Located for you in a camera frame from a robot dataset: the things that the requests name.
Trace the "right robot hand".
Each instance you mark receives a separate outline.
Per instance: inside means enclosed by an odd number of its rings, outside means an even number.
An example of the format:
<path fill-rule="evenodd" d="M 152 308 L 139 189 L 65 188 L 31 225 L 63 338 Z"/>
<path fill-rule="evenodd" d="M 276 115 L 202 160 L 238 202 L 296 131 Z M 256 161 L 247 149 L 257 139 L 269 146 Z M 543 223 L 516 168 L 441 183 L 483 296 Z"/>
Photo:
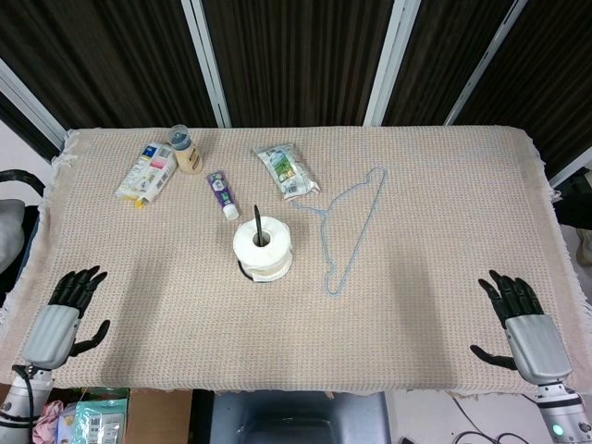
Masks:
<path fill-rule="evenodd" d="M 481 361 L 516 371 L 526 382 L 545 386 L 567 379 L 573 368 L 559 330 L 545 313 L 531 286 L 491 270 L 492 282 L 478 283 L 488 296 L 512 354 L 494 355 L 473 344 L 472 353 Z"/>

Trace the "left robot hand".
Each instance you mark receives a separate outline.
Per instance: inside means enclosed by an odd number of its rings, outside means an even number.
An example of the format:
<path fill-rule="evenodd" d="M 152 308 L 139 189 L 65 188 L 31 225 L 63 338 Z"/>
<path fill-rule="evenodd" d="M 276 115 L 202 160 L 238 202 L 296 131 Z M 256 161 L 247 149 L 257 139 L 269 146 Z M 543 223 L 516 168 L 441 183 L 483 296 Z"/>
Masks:
<path fill-rule="evenodd" d="M 91 339 L 76 341 L 82 318 L 94 292 L 107 277 L 98 265 L 71 271 L 56 284 L 49 302 L 36 316 L 22 356 L 32 367 L 56 370 L 70 357 L 96 348 L 106 337 L 110 321 L 104 320 Z"/>

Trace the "white toilet paper roll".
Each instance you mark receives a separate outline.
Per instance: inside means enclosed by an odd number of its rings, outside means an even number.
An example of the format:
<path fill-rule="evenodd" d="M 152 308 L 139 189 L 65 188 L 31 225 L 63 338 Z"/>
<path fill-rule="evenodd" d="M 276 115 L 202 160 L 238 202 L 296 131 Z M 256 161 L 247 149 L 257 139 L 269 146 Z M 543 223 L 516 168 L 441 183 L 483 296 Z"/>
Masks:
<path fill-rule="evenodd" d="M 283 278 L 292 264 L 289 227 L 270 216 L 261 217 L 262 246 L 258 240 L 256 220 L 241 224 L 235 232 L 233 251 L 240 269 L 254 282 L 272 282 Z"/>

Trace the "black paper roll holder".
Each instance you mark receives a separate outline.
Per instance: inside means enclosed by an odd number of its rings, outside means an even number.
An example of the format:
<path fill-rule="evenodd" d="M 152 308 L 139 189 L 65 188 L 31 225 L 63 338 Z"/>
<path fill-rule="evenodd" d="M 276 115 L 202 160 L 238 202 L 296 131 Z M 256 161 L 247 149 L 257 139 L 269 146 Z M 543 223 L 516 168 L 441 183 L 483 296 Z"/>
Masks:
<path fill-rule="evenodd" d="M 233 239 L 233 251 L 245 276 L 257 282 L 268 282 L 271 276 L 273 260 L 265 247 L 269 240 L 265 238 L 263 220 L 257 205 L 254 206 L 254 218 L 237 229 Z"/>

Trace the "pink cloth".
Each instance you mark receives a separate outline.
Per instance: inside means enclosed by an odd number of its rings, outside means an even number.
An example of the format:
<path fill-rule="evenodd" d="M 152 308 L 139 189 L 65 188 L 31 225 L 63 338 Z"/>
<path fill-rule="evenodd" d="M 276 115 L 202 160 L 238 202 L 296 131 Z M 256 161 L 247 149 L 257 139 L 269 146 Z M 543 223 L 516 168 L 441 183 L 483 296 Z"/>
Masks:
<path fill-rule="evenodd" d="M 58 419 L 63 411 L 62 401 L 51 401 L 44 405 L 43 412 L 33 428 L 33 444 L 56 444 Z"/>

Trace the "teal printed packet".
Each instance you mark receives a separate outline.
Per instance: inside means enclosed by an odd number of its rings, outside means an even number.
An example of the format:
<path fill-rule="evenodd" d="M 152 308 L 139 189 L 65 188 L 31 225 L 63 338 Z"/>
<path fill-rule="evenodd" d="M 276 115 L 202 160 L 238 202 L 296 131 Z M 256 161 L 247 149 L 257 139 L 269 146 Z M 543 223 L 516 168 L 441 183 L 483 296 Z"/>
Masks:
<path fill-rule="evenodd" d="M 123 444 L 128 401 L 80 401 L 59 415 L 56 444 Z"/>

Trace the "grey black chair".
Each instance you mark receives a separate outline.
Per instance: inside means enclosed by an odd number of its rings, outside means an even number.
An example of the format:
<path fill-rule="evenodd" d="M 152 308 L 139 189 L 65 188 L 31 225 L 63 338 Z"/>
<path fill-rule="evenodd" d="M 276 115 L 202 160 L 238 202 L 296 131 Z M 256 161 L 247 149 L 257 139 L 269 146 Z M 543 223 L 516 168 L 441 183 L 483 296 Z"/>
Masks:
<path fill-rule="evenodd" d="M 0 308 L 16 285 L 38 218 L 38 204 L 0 199 Z"/>

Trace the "beige woven tablecloth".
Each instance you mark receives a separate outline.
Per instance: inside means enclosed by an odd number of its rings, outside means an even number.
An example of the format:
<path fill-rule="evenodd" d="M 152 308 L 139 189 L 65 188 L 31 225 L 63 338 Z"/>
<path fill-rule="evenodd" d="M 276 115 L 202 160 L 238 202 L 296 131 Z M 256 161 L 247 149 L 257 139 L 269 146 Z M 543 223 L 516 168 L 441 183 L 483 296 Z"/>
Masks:
<path fill-rule="evenodd" d="M 29 261 L 0 311 L 0 383 L 57 281 L 106 273 L 78 339 L 95 349 L 55 372 L 60 388 L 520 392 L 520 376 L 470 350 L 510 348 L 478 280 L 522 278 L 558 326 L 570 385 L 592 393 L 592 308 L 555 217 L 539 152 L 505 126 L 194 129 L 206 172 L 227 176 L 240 220 L 290 229 L 293 261 L 273 282 L 238 268 L 228 221 L 204 175 L 175 173 L 143 208 L 116 197 L 164 128 L 80 129 L 55 160 Z M 253 148 L 294 143 L 320 187 L 285 200 Z M 343 292 L 324 290 L 320 218 L 373 167 L 388 181 Z"/>

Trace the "brown cardboard box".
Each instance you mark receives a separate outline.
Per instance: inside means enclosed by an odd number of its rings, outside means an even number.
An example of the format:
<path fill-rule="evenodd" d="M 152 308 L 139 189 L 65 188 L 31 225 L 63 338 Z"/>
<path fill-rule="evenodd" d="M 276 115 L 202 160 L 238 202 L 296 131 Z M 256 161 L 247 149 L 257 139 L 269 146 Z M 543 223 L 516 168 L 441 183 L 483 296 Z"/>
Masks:
<path fill-rule="evenodd" d="M 51 401 L 65 408 L 80 401 L 128 401 L 123 444 L 188 444 L 192 393 L 148 388 L 81 388 L 55 390 Z"/>

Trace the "colourful flat packet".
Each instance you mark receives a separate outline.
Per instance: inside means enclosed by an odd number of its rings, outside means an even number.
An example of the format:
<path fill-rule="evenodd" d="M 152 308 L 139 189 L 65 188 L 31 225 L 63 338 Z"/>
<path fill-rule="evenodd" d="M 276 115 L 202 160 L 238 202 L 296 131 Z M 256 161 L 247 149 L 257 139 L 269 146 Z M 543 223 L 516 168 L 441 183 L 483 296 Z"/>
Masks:
<path fill-rule="evenodd" d="M 116 197 L 133 201 L 136 208 L 144 207 L 156 199 L 177 167 L 168 143 L 148 143 L 117 188 Z"/>

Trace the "purple toothpaste tube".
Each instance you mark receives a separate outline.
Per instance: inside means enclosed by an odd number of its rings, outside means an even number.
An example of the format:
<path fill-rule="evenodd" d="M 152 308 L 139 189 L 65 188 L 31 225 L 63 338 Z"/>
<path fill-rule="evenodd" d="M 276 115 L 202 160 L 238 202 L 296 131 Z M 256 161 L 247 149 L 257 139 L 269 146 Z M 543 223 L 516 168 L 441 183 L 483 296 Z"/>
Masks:
<path fill-rule="evenodd" d="M 234 203 L 225 174 L 222 171 L 211 173 L 207 176 L 207 181 L 211 190 L 214 192 L 226 219 L 228 221 L 236 220 L 240 216 L 240 213 Z"/>

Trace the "beige bottle with grey cap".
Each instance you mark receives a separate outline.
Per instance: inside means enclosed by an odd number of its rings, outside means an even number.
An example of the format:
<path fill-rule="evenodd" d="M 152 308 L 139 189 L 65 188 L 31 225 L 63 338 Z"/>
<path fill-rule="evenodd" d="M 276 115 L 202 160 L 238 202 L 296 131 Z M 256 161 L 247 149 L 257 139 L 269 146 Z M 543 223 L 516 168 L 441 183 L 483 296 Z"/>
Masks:
<path fill-rule="evenodd" d="M 186 174 L 199 174 L 203 169 L 203 159 L 188 128 L 180 124 L 175 125 L 169 130 L 167 137 L 175 152 L 179 169 Z"/>

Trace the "black chair seat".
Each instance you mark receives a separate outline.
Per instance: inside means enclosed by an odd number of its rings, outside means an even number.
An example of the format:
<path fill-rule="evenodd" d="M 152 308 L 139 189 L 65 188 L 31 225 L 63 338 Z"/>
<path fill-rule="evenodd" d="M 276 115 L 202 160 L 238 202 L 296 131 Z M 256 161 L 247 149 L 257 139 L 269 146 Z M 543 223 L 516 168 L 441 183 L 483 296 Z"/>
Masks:
<path fill-rule="evenodd" d="M 214 400 L 210 444 L 391 444 L 385 395 L 225 393 Z"/>

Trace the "green white snack packet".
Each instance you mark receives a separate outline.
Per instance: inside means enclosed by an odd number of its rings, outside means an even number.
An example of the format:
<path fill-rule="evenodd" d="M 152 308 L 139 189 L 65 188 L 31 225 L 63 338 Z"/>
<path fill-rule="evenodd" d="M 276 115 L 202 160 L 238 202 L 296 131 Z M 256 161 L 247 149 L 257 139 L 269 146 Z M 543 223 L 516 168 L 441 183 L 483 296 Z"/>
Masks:
<path fill-rule="evenodd" d="M 285 200 L 320 191 L 294 143 L 256 147 L 253 153 L 263 162 Z"/>

